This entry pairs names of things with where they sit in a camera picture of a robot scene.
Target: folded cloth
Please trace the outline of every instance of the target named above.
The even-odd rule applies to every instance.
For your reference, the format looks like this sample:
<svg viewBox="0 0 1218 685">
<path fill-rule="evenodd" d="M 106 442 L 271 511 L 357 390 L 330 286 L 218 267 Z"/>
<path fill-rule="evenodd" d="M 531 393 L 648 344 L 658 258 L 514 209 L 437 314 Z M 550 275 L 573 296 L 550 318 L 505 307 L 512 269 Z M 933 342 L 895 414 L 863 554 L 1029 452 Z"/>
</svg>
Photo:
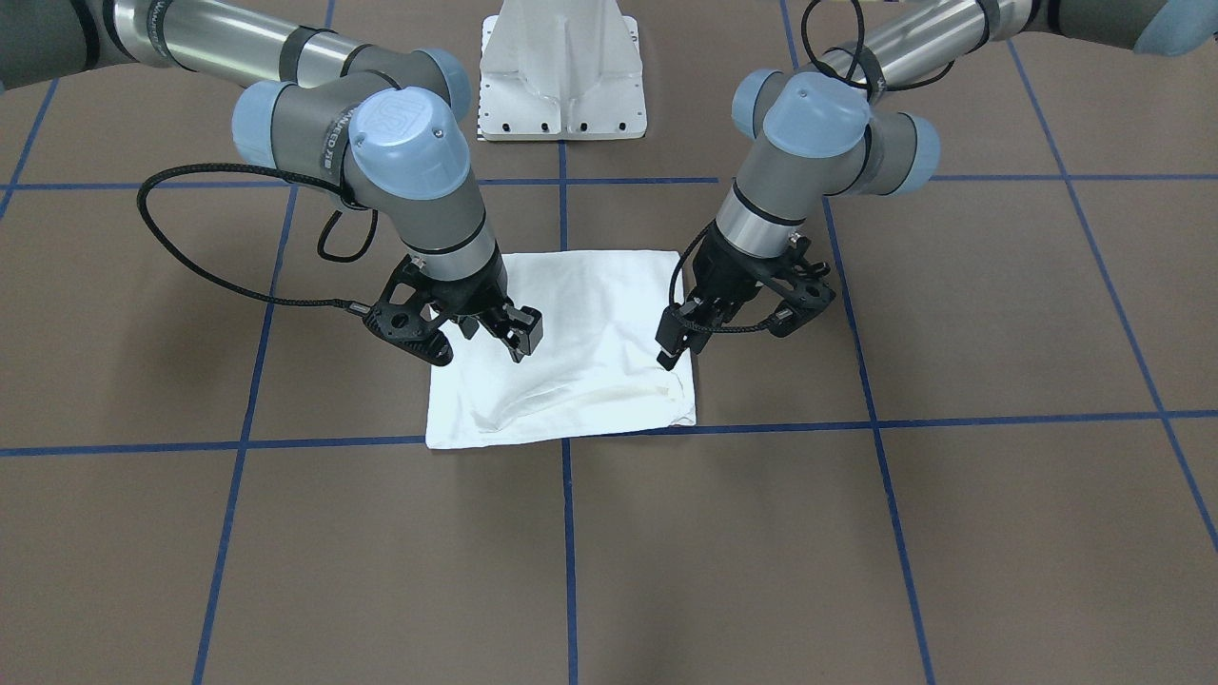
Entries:
<svg viewBox="0 0 1218 685">
<path fill-rule="evenodd" d="M 655 327 L 676 252 L 548 252 L 503 261 L 513 301 L 542 312 L 544 335 L 516 364 L 486 330 L 465 340 L 445 324 L 454 358 L 431 369 L 429 447 L 694 424 L 689 355 L 671 372 L 655 361 Z"/>
</svg>

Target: blue grid line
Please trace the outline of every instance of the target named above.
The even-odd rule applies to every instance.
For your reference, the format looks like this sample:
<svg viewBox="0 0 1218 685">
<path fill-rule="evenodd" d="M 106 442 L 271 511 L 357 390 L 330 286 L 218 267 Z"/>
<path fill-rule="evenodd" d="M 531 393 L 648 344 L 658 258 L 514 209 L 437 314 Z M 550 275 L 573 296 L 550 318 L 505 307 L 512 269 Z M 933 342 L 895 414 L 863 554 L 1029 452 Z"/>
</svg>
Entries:
<svg viewBox="0 0 1218 685">
<path fill-rule="evenodd" d="M 1061 180 L 1061 174 L 1056 173 L 965 173 L 965 174 L 940 174 L 932 176 L 931 180 Z"/>
<path fill-rule="evenodd" d="M 4 218 L 5 212 L 9 211 L 9 202 L 12 201 L 12 194 L 16 190 L 17 182 L 21 180 L 21 173 L 26 171 L 26 163 L 29 161 L 29 152 L 34 149 L 34 140 L 38 138 L 38 132 L 43 128 L 43 119 L 46 118 L 46 111 L 51 108 L 51 100 L 55 98 L 55 91 L 60 88 L 60 79 L 51 82 L 46 87 L 46 95 L 43 96 L 43 104 L 38 107 L 38 113 L 34 116 L 34 123 L 29 127 L 29 134 L 26 135 L 26 145 L 21 149 L 21 156 L 17 157 L 17 166 L 12 169 L 12 177 L 9 179 L 9 188 L 4 191 L 4 197 L 0 199 L 0 219 Z"/>
<path fill-rule="evenodd" d="M 568 217 L 566 217 L 566 200 L 568 200 L 568 184 L 570 182 L 566 178 L 566 141 L 558 141 L 558 249 L 563 252 L 566 251 L 566 238 L 568 238 Z"/>
<path fill-rule="evenodd" d="M 292 450 L 318 447 L 370 447 L 384 445 L 423 445 L 423 435 L 384 435 L 368 438 L 289 438 L 270 440 L 248 440 L 250 450 Z"/>
<path fill-rule="evenodd" d="M 568 243 L 568 178 L 566 141 L 558 141 L 558 249 L 566 251 Z M 563 439 L 563 539 L 566 557 L 566 681 L 580 683 L 579 616 L 575 594 L 575 491 L 571 486 L 571 440 Z"/>
<path fill-rule="evenodd" d="M 1167 416 L 1169 418 L 1172 418 L 1172 419 L 1178 419 L 1178 418 L 1218 418 L 1218 410 L 1167 412 Z"/>
<path fill-rule="evenodd" d="M 1062 158 L 1061 150 L 1057 147 L 1057 140 L 1054 138 L 1052 130 L 1049 128 L 1049 119 L 1045 117 L 1045 111 L 1040 106 L 1040 100 L 1037 98 L 1037 93 L 1032 87 L 1032 79 L 1028 78 L 1028 72 L 1023 67 L 1023 60 L 1019 59 L 1019 51 L 1016 49 L 1015 43 L 1009 40 L 1007 48 L 1010 49 L 1011 59 L 1015 60 L 1015 67 L 1019 72 L 1019 78 L 1023 80 L 1023 88 L 1028 91 L 1028 99 L 1032 100 L 1032 107 L 1037 112 L 1040 127 L 1045 132 L 1045 139 L 1049 141 L 1049 149 L 1052 151 L 1054 158 L 1057 161 L 1057 167 L 1066 178 L 1066 188 L 1069 190 L 1071 201 L 1074 204 L 1074 212 L 1078 215 L 1079 223 L 1083 227 L 1083 233 L 1086 235 L 1088 245 L 1091 247 L 1091 255 L 1095 257 L 1096 267 L 1099 267 L 1100 275 L 1104 278 L 1104 285 L 1108 290 L 1108 296 L 1112 299 L 1112 306 L 1117 311 L 1117 317 L 1121 319 L 1121 325 L 1125 332 L 1125 338 L 1129 340 L 1129 346 L 1133 349 L 1134 358 L 1138 361 L 1138 368 L 1141 369 L 1142 378 L 1146 382 L 1146 389 L 1150 391 L 1151 399 L 1155 401 L 1155 408 L 1158 410 L 1158 418 L 1163 424 L 1163 430 L 1167 433 L 1168 441 L 1172 444 L 1172 451 L 1175 452 L 1175 461 L 1180 466 L 1184 480 L 1189 486 L 1189 491 L 1192 494 L 1192 501 L 1196 503 L 1197 512 L 1201 514 L 1201 520 L 1206 527 L 1206 531 L 1209 534 L 1209 542 L 1214 551 L 1218 552 L 1218 529 L 1214 528 L 1214 522 L 1209 516 L 1209 509 L 1206 507 L 1205 497 L 1202 497 L 1201 489 L 1197 486 L 1197 480 L 1192 475 L 1192 469 L 1189 467 L 1189 460 L 1185 457 L 1184 449 L 1180 446 L 1180 441 L 1175 435 L 1175 429 L 1172 427 L 1172 419 L 1167 413 L 1167 408 L 1163 406 L 1163 399 L 1158 394 L 1158 388 L 1155 385 L 1155 379 L 1150 373 L 1150 366 L 1146 363 L 1146 357 L 1142 355 L 1141 346 L 1138 344 L 1138 338 L 1134 335 L 1134 329 L 1129 323 L 1125 307 L 1121 303 L 1121 296 L 1117 294 L 1116 284 L 1112 282 L 1112 275 L 1108 273 L 1108 267 L 1104 261 L 1104 255 L 1100 251 L 1100 244 L 1095 239 L 1095 232 L 1091 230 L 1091 223 L 1086 218 L 1086 212 L 1083 210 L 1083 202 L 1079 200 L 1078 191 L 1074 188 L 1074 182 L 1066 171 L 1066 162 Z"/>
<path fill-rule="evenodd" d="M 1218 180 L 1218 174 L 1208 173 L 1142 173 L 1142 174 L 940 174 L 933 182 L 1035 182 L 1035 180 L 1086 180 L 1086 182 L 1196 182 Z M 713 176 L 689 177 L 638 177 L 638 178 L 484 178 L 479 185 L 714 185 L 722 179 Z M 138 190 L 140 183 L 5 183 L 0 189 L 7 193 L 52 190 Z M 178 180 L 157 185 L 161 190 L 200 190 L 209 188 L 283 188 L 281 180 Z"/>
<path fill-rule="evenodd" d="M 871 422 L 844 421 L 822 423 L 760 423 L 738 425 L 670 425 L 667 428 L 655 428 L 650 430 L 636 430 L 632 433 L 614 433 L 598 435 L 598 438 L 635 438 L 652 435 L 747 435 L 758 433 L 821 433 L 832 430 L 865 430 L 871 428 Z"/>
<path fill-rule="evenodd" d="M 565 178 L 568 185 L 706 185 L 717 184 L 713 176 L 676 176 L 641 178 Z"/>
<path fill-rule="evenodd" d="M 279 233 L 279 249 L 275 252 L 275 268 L 270 275 L 270 296 L 275 295 L 279 284 L 279 273 L 284 267 L 284 252 L 287 249 L 287 236 L 291 233 L 292 217 L 296 212 L 297 188 L 292 186 L 287 196 L 287 210 L 284 212 L 284 225 Z M 253 362 L 253 373 L 250 379 L 250 400 L 245 410 L 245 419 L 241 423 L 241 447 L 238 450 L 236 460 L 233 462 L 233 480 L 229 484 L 228 505 L 224 507 L 224 524 L 220 528 L 220 540 L 216 551 L 216 567 L 212 570 L 212 585 L 207 594 L 207 611 L 203 614 L 203 628 L 199 637 L 199 653 L 195 657 L 195 675 L 192 685 L 202 685 L 203 670 L 207 668 L 207 653 L 212 641 L 212 626 L 216 623 L 216 608 L 219 605 L 220 585 L 224 580 L 224 566 L 228 561 L 228 546 L 233 535 L 233 523 L 236 518 L 238 497 L 241 494 L 241 477 L 245 473 L 245 458 L 248 452 L 250 433 L 253 429 L 253 414 L 258 403 L 258 390 L 262 384 L 262 368 L 267 360 L 267 345 L 270 340 L 270 324 L 274 318 L 275 306 L 267 303 L 262 316 L 262 333 L 258 338 L 258 352 Z"/>
<path fill-rule="evenodd" d="M 1211 419 L 1218 418 L 1218 410 L 1183 410 L 1166 412 L 1172 419 Z M 1158 412 L 1113 412 L 1113 413 L 1082 413 L 1082 414 L 1028 414 L 1028 416 L 999 416 L 999 417 L 951 417 L 951 418 L 926 418 L 926 419 L 879 419 L 879 428 L 910 429 L 910 428 L 977 428 L 985 425 L 1046 425 L 1046 424 L 1074 424 L 1074 423 L 1114 423 L 1132 421 L 1158 421 Z M 644 436 L 672 436 L 683 435 L 743 435 L 758 433 L 817 433 L 817 431 L 844 431 L 844 430 L 870 430 L 870 421 L 845 421 L 845 422 L 821 422 L 821 423 L 769 423 L 769 424 L 728 424 L 728 425 L 688 425 L 657 428 L 652 430 L 639 430 L 633 433 L 613 433 L 604 435 L 592 435 L 590 438 L 644 438 Z M 104 456 L 104 455 L 139 455 L 139 453 L 173 453 L 173 452 L 220 452 L 239 450 L 242 446 L 247 451 L 253 450 L 285 450 L 285 449 L 320 449 L 320 447 L 367 447 L 376 445 L 421 445 L 423 435 L 361 435 L 350 438 L 286 438 L 230 441 L 203 441 L 203 442 L 147 442 L 127 445 L 55 445 L 46 447 L 0 447 L 0 458 L 6 457 L 55 457 L 55 456 Z"/>
<path fill-rule="evenodd" d="M 139 190 L 143 183 L 18 183 L 13 190 Z M 281 180 L 167 180 L 157 190 L 207 190 L 212 188 L 286 188 Z"/>
<path fill-rule="evenodd" d="M 1071 180 L 1218 180 L 1218 173 L 1071 173 Z"/>
<path fill-rule="evenodd" d="M 571 479 L 571 440 L 563 439 L 563 535 L 566 548 L 566 681 L 580 683 L 580 640 L 575 596 L 575 491 Z"/>
<path fill-rule="evenodd" d="M 782 27 L 787 30 L 787 50 L 790 52 L 790 66 L 798 69 L 799 52 L 795 50 L 795 32 L 790 28 L 790 9 L 787 7 L 787 0 L 778 0 L 778 7 L 782 10 Z"/>
<path fill-rule="evenodd" d="M 867 418 L 871 428 L 872 441 L 876 446 L 876 461 L 879 464 L 879 475 L 884 483 L 884 497 L 888 500 L 888 516 L 892 519 L 893 538 L 896 541 L 896 555 L 900 557 L 901 575 L 905 579 L 905 594 L 910 603 L 910 614 L 914 619 L 914 633 L 917 637 L 918 653 L 922 657 L 922 672 L 926 675 L 927 685 L 934 685 L 934 664 L 931 661 L 931 647 L 927 644 L 926 628 L 922 623 L 922 609 L 917 598 L 917 586 L 914 583 L 914 567 L 910 563 L 909 550 L 905 546 L 905 529 L 901 525 L 901 513 L 896 503 L 896 491 L 893 488 L 893 477 L 888 468 L 888 453 L 884 450 L 884 438 L 881 429 L 879 418 L 876 413 L 876 400 L 871 392 L 871 379 L 867 375 L 867 362 L 862 353 L 862 338 L 859 335 L 857 321 L 854 316 L 854 305 L 850 301 L 850 286 L 847 283 L 845 268 L 842 263 L 842 247 L 838 243 L 837 224 L 833 221 L 833 208 L 828 197 L 821 200 L 825 208 L 825 222 L 828 228 L 829 245 L 833 247 L 833 267 L 838 272 L 842 283 L 842 306 L 845 308 L 847 323 L 850 325 L 850 335 L 854 338 L 854 350 L 859 360 L 859 380 L 862 383 L 862 396 L 867 402 Z"/>
<path fill-rule="evenodd" d="M 565 158 L 566 141 L 559 140 Z M 638 178 L 566 178 L 565 171 L 557 178 L 484 178 L 480 185 L 697 185 L 715 184 L 719 178 L 713 176 L 675 176 L 675 177 L 638 177 Z"/>
<path fill-rule="evenodd" d="M 90 455 L 161 455 L 171 452 L 227 452 L 238 450 L 236 440 L 212 442 L 149 442 L 139 445 L 62 445 L 51 447 L 0 447 L 6 457 L 83 457 Z"/>
</svg>

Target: gray joint housing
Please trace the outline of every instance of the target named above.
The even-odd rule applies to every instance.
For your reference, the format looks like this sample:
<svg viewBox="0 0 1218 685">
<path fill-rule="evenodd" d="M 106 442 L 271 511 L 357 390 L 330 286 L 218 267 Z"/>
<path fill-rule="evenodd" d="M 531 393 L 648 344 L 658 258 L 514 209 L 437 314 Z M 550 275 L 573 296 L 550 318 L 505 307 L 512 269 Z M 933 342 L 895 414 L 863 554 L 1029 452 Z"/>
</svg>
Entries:
<svg viewBox="0 0 1218 685">
<path fill-rule="evenodd" d="M 458 280 L 471 275 L 496 249 L 473 171 L 458 179 L 453 190 L 420 200 L 378 184 L 354 157 L 350 140 L 353 113 L 386 90 L 400 89 L 378 72 L 351 73 L 318 88 L 287 85 L 280 91 L 270 119 L 274 165 L 350 188 L 356 202 L 384 212 L 430 278 Z M 460 137 L 456 119 L 451 115 L 448 119 L 452 123 L 443 135 Z M 434 137 L 431 128 L 425 135 Z M 401 173 L 418 172 L 403 168 Z"/>
<path fill-rule="evenodd" d="M 822 196 L 911 191 L 938 166 L 939 141 L 928 122 L 873 113 L 857 90 L 821 74 L 756 72 L 741 85 L 733 110 L 755 141 L 716 224 L 755 257 L 782 254 Z"/>
<path fill-rule="evenodd" d="M 130 62 L 102 0 L 0 0 L 0 93 Z"/>
<path fill-rule="evenodd" d="M 1021 32 L 1056 33 L 1139 54 L 1183 55 L 1218 33 L 1218 0 L 933 0 L 867 32 L 851 80 L 870 84 L 872 101 L 909 85 L 988 43 Z M 845 76 L 856 41 L 822 61 Z M 805 71 L 815 67 L 809 65 Z"/>
</svg>

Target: brown floor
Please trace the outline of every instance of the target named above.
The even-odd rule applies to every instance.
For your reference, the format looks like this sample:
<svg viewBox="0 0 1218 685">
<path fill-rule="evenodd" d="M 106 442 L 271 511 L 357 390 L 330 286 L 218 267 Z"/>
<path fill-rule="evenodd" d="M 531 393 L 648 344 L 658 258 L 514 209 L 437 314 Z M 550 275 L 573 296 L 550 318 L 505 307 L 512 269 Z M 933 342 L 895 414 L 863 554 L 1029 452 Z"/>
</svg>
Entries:
<svg viewBox="0 0 1218 685">
<path fill-rule="evenodd" d="M 474 73 L 499 6 L 246 4 Z M 621 6 L 648 137 L 473 144 L 507 251 L 682 249 L 748 150 L 736 84 L 790 67 L 784 4 Z M 236 160 L 236 88 L 6 93 L 0 683 L 1218 683 L 1216 82 L 1213 45 L 988 46 L 885 101 L 939 127 L 940 176 L 832 201 L 809 233 L 848 297 L 715 339 L 702 425 L 456 453 L 421 445 L 426 367 L 141 225 L 145 177 Z M 401 257 L 320 262 L 307 191 L 153 205 L 281 295 L 367 299 Z"/>
</svg>

